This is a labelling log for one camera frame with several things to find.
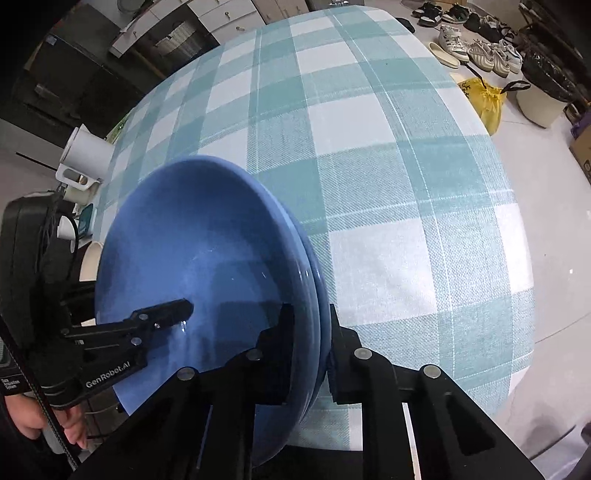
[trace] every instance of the human hand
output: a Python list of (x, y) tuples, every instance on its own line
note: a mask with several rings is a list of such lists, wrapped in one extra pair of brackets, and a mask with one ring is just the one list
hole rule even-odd
[[(47, 420), (37, 400), (24, 395), (10, 395), (4, 397), (4, 401), (18, 431), (28, 439), (38, 439), (42, 429), (47, 426)], [(80, 448), (85, 449), (86, 423), (82, 408), (77, 405), (67, 410), (54, 410), (54, 412), (68, 441), (71, 444), (77, 443)]]

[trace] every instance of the yellow bag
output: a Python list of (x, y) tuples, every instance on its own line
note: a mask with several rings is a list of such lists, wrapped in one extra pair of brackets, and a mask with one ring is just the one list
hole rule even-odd
[(493, 87), (483, 80), (478, 72), (470, 67), (468, 68), (477, 76), (464, 80), (458, 86), (470, 100), (489, 135), (492, 135), (498, 130), (501, 123), (501, 109), (507, 92), (527, 90), (531, 85), (523, 80), (517, 80), (516, 82), (509, 82), (503, 89)]

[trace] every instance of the checkered tablecloth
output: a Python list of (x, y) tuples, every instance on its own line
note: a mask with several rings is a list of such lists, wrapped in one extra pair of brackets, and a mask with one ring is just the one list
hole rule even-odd
[[(131, 112), (98, 198), (104, 241), (146, 175), (190, 154), (248, 170), (304, 225), (343, 325), (392, 362), (440, 365), (493, 413), (529, 365), (534, 295), (519, 207), (472, 106), (384, 11), (245, 33)], [(324, 385), (293, 443), (361, 448)]]

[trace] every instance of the metal screw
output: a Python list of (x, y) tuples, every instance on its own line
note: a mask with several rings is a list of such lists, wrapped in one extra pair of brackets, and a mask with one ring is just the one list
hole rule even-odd
[(191, 380), (194, 376), (195, 370), (191, 367), (182, 367), (182, 369), (177, 372), (177, 378), (183, 382)]
[(423, 368), (423, 373), (429, 378), (438, 378), (441, 375), (441, 370), (435, 365), (427, 365)]
[(246, 358), (251, 362), (259, 361), (262, 358), (262, 352), (258, 348), (252, 348), (246, 352)]
[(353, 354), (359, 360), (369, 360), (371, 358), (371, 350), (369, 348), (358, 348)]

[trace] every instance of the tile floor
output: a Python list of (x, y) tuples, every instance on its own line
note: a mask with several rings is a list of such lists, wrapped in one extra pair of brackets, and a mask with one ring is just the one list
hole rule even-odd
[[(436, 41), (439, 32), (417, 26), (400, 0), (365, 4), (409, 19), (422, 42)], [(465, 67), (458, 72), (473, 76)], [(495, 86), (519, 78), (483, 76)], [(532, 124), (509, 96), (492, 137), (521, 209), (534, 272), (534, 360), (495, 417), (526, 455), (591, 419), (591, 185), (569, 151), (569, 129), (564, 116), (549, 129)]]

